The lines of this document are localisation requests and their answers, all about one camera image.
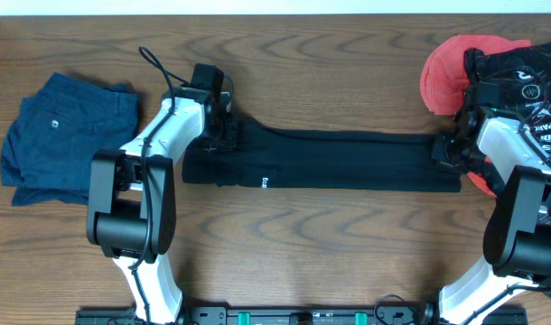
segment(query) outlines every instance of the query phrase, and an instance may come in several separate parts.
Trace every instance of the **white wall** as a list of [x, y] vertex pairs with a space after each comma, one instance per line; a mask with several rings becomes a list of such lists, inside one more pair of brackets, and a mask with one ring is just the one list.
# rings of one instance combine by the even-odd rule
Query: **white wall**
[[0, 15], [551, 13], [551, 0], [0, 0]]

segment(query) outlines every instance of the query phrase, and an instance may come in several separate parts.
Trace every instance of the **wood grain surface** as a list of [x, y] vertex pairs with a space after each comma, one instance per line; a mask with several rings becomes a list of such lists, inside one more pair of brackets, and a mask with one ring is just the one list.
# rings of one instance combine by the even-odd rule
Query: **wood grain surface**
[[[420, 72], [458, 33], [549, 42], [551, 15], [0, 17], [0, 149], [21, 99], [55, 71], [129, 83], [145, 126], [166, 86], [140, 44], [185, 78], [196, 62], [219, 65], [237, 108], [266, 125], [435, 133], [451, 123], [425, 108]], [[176, 174], [176, 280], [190, 299], [236, 306], [434, 298], [479, 258], [494, 208], [466, 179], [442, 194], [217, 188]], [[85, 237], [86, 207], [12, 208], [13, 193], [0, 186], [0, 324], [70, 324], [81, 307], [133, 303]], [[551, 324], [544, 295], [513, 302]]]

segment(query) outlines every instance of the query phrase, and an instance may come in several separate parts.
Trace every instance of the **red fabric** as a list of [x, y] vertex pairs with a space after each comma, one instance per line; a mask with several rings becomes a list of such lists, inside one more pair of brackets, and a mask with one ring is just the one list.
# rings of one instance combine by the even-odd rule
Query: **red fabric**
[[[436, 48], [426, 60], [420, 77], [420, 94], [428, 110], [436, 115], [453, 116], [461, 109], [469, 81], [464, 71], [464, 52], [471, 48], [495, 54], [531, 46], [529, 40], [509, 41], [494, 35], [456, 35]], [[479, 189], [494, 195], [482, 176], [473, 172], [468, 178]]]

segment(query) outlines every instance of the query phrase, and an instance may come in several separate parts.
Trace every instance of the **blue fabric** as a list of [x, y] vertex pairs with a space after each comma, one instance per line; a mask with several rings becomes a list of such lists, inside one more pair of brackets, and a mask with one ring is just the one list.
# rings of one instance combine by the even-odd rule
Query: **blue fabric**
[[138, 101], [123, 84], [99, 88], [53, 74], [23, 100], [3, 144], [1, 183], [17, 187], [13, 206], [87, 204], [91, 159], [133, 139]]

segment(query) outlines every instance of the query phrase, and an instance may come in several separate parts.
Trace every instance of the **black fabric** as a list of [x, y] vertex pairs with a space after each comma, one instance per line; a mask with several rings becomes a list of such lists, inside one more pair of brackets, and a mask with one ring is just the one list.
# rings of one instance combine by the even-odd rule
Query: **black fabric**
[[137, 127], [138, 95], [125, 85], [99, 88], [55, 73], [25, 98], [3, 144], [4, 186], [14, 206], [47, 200], [87, 204], [90, 162], [99, 149], [117, 149]]
[[498, 85], [498, 109], [527, 117], [546, 96], [546, 104], [531, 117], [528, 126], [533, 137], [551, 155], [551, 42], [491, 55], [470, 49], [464, 58], [466, 73], [472, 83], [485, 81]]
[[267, 188], [459, 191], [460, 174], [430, 157], [433, 135], [238, 128], [231, 152], [198, 141], [183, 160], [184, 182]]

